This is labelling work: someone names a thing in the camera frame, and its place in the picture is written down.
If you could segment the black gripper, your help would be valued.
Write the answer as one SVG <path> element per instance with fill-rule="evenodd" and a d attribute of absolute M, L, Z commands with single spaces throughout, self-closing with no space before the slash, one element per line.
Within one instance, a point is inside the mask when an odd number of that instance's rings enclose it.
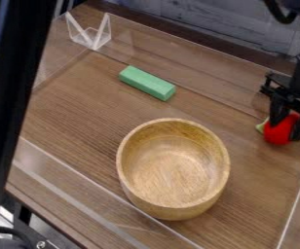
<path fill-rule="evenodd" d="M 266 74 L 266 80 L 261 86 L 261 93 L 272 98 L 270 125 L 277 126 L 290 113 L 286 101 L 292 108 L 300 109 L 300 55 L 297 56 L 297 64 L 290 76 L 276 72 Z M 293 125 L 290 140 L 300 140 L 300 118 Z"/>

